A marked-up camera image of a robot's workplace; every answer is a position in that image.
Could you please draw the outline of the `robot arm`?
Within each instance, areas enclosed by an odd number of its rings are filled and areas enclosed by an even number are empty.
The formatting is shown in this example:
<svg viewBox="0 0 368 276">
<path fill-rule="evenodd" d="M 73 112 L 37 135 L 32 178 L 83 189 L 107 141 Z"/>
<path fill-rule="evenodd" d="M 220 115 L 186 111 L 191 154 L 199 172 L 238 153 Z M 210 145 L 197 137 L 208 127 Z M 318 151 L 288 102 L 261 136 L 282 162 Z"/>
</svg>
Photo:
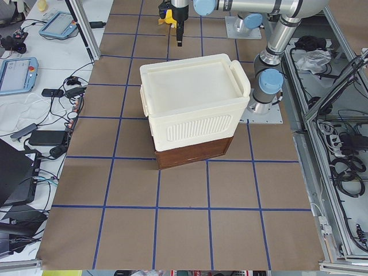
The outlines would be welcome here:
<svg viewBox="0 0 368 276">
<path fill-rule="evenodd" d="M 266 19 L 278 16 L 276 23 L 263 22 L 267 44 L 259 53 L 255 62 L 263 63 L 267 67 L 280 64 L 282 55 L 293 33 L 304 18 L 316 15 L 322 11 L 328 1 L 193 1 L 195 12 L 200 16 L 207 16 L 215 10 L 238 13 L 260 13 Z"/>
</svg>

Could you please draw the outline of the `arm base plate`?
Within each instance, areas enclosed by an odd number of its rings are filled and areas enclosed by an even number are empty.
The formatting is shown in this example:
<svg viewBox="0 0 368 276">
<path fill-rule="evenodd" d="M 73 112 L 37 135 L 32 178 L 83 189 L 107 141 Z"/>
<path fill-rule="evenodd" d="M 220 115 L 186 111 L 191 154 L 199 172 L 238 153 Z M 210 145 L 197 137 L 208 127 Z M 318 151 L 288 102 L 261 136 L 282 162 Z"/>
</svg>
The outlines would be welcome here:
<svg viewBox="0 0 368 276">
<path fill-rule="evenodd" d="M 251 13 L 243 17 L 225 17 L 225 26 L 227 38 L 244 40 L 261 40 L 260 26 L 262 24 L 262 15 Z"/>
<path fill-rule="evenodd" d="M 239 122 L 242 124 L 283 124 L 279 103 L 276 103 L 277 95 L 274 95 L 270 103 L 262 104 L 254 100 L 252 95 L 254 90 L 251 89 L 250 101 Z"/>
</svg>

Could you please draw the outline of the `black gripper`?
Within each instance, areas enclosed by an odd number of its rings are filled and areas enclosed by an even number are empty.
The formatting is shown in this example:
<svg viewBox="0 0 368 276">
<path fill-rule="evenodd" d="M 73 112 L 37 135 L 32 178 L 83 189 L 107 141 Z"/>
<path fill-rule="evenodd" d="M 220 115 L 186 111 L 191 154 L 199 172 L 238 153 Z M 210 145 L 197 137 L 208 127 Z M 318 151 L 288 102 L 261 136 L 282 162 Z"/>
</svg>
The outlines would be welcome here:
<svg viewBox="0 0 368 276">
<path fill-rule="evenodd" d="M 176 40 L 177 46 L 182 46 L 184 22 L 189 16 L 189 0 L 163 0 L 158 6 L 159 16 L 164 19 L 166 11 L 171 9 L 172 17 L 176 20 Z"/>
</svg>

